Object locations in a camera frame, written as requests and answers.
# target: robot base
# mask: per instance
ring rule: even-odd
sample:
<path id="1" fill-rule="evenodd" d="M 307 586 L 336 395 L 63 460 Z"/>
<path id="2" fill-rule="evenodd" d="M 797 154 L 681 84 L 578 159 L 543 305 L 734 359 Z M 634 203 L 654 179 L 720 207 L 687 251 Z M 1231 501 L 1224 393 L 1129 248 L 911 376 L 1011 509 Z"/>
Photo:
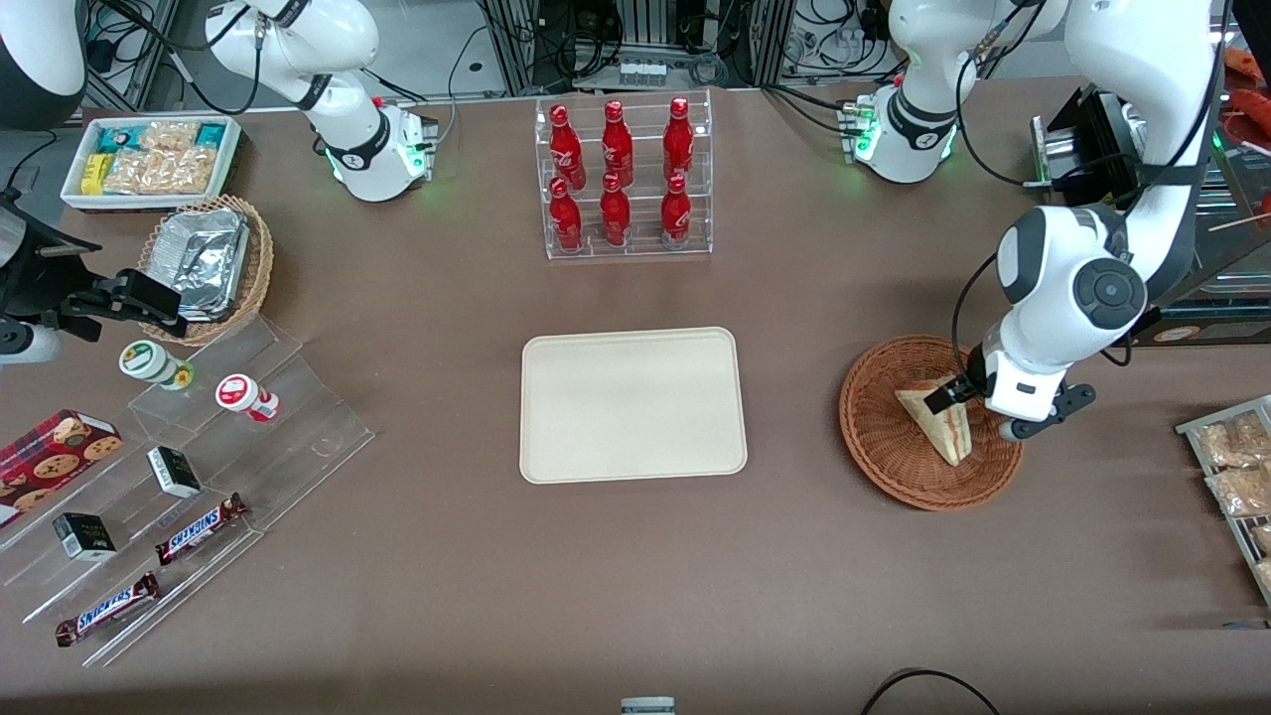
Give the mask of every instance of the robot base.
<path id="1" fill-rule="evenodd" d="M 341 166 L 327 152 L 336 178 L 362 201 L 388 201 L 418 180 L 432 178 L 437 154 L 437 124 L 399 107 L 381 107 L 389 119 L 389 140 L 365 169 Z"/>
<path id="2" fill-rule="evenodd" d="M 839 128 L 852 133 L 843 137 L 843 155 L 849 164 L 864 164 L 887 180 L 916 183 L 932 175 L 953 151 L 957 127 L 949 130 L 943 146 L 914 149 L 887 117 L 887 102 L 895 93 L 895 86 L 885 86 L 839 110 Z"/>

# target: round container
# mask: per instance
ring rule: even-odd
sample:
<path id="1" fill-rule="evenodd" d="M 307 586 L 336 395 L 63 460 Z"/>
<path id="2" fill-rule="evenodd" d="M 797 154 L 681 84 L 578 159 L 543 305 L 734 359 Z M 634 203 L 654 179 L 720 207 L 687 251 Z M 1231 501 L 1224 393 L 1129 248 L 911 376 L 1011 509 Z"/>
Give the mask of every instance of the round container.
<path id="1" fill-rule="evenodd" d="M 243 413 L 257 423 L 268 423 L 278 415 L 278 396 L 271 395 L 252 378 L 234 375 L 216 387 L 216 404 L 230 413 Z"/>
<path id="2" fill-rule="evenodd" d="M 189 363 L 150 339 L 139 339 L 123 348 L 119 372 L 169 391 L 186 390 L 194 381 L 194 368 Z"/>

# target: snickers bar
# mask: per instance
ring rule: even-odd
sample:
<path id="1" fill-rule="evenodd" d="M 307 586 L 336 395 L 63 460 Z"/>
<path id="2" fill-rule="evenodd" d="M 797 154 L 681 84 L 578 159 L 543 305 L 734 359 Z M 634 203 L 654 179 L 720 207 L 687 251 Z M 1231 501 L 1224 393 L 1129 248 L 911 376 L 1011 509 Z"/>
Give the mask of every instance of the snickers bar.
<path id="1" fill-rule="evenodd" d="M 203 514 L 197 522 L 177 532 L 177 536 L 155 546 L 155 551 L 159 554 L 159 565 L 167 566 L 172 564 L 182 552 L 194 549 L 244 512 L 247 512 L 247 505 L 243 504 L 243 499 L 235 491 L 229 499 L 217 504 L 216 509 Z"/>
<path id="2" fill-rule="evenodd" d="M 88 635 L 89 631 L 119 617 L 125 611 L 147 599 L 159 598 L 159 580 L 146 573 L 141 580 L 97 605 L 97 608 L 57 624 L 57 645 L 66 648 Z"/>

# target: table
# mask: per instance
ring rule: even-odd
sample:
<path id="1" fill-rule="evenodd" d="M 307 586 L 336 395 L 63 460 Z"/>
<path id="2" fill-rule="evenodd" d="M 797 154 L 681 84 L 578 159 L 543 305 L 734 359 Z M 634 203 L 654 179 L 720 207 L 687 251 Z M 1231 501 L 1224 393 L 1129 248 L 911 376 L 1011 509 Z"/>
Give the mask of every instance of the table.
<path id="1" fill-rule="evenodd" d="M 1026 175 L 1028 117 L 1078 81 L 982 83 L 977 149 Z M 637 695 L 685 715 L 853 712 L 913 665 L 1005 712 L 1266 710 L 1271 638 L 1216 630 L 1265 610 L 1171 428 L 1268 392 L 1271 352 L 1089 361 L 1073 377 L 1099 401 L 1028 444 L 995 500 L 897 504 L 848 457 L 839 385 L 877 340 L 944 334 L 1032 199 L 965 150 L 925 183 L 888 184 L 758 91 L 713 98 L 714 255 L 609 265 L 543 255 L 531 102 L 464 104 L 437 179 L 383 204 L 332 180 L 300 114 L 243 117 L 236 192 L 277 244 L 264 312 L 381 434 L 109 668 L 80 669 L 0 606 L 6 715 L 602 714 Z M 89 262 L 113 271 L 154 220 L 67 211 L 62 227 L 104 243 Z M 1004 306 L 981 284 L 967 339 Z M 740 475 L 521 479 L 527 339 L 690 325 L 737 338 Z M 111 324 L 60 363 L 0 373 L 0 441 L 62 406 L 119 411 L 140 386 L 114 354 L 137 334 Z M 976 711 L 934 685 L 899 690 Z"/>

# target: coca-cola bottle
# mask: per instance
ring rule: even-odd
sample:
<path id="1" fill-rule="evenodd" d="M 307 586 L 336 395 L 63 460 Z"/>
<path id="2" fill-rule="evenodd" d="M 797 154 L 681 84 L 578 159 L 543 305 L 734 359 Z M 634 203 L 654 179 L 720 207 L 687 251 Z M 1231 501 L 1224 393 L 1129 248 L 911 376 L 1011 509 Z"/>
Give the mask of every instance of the coca-cola bottle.
<path id="1" fill-rule="evenodd" d="M 693 168 L 693 126 L 689 123 L 689 100 L 684 97 L 671 99 L 671 121 L 662 135 L 662 173 L 667 180 L 676 173 L 688 174 Z"/>
<path id="2" fill-rule="evenodd" d="M 552 213 L 557 243 L 561 244 L 561 250 L 577 253 L 582 250 L 582 213 L 578 212 L 578 203 L 569 196 L 569 184 L 562 177 L 552 177 L 548 187 L 552 190 L 548 212 Z"/>
<path id="3" fill-rule="evenodd" d="M 693 208 L 684 193 L 684 174 L 672 175 L 666 188 L 662 197 L 662 245 L 679 250 L 689 241 L 689 211 Z"/>
<path id="4" fill-rule="evenodd" d="M 614 248 L 627 245 L 632 231 L 632 204 L 623 193 L 623 183 L 616 171 L 605 174 L 605 194 L 600 197 L 600 213 L 605 220 L 605 240 Z"/>
<path id="5" fill-rule="evenodd" d="M 569 110 L 563 104 L 554 104 L 552 117 L 552 163 L 557 175 L 569 182 L 571 190 L 582 190 L 587 185 L 587 171 L 582 168 L 582 142 L 578 132 L 569 126 Z"/>
<path id="6" fill-rule="evenodd" d="M 636 180 L 636 156 L 632 147 L 632 130 L 623 119 L 623 103 L 605 102 L 605 133 L 600 137 L 605 150 L 605 170 L 618 174 L 623 185 Z"/>

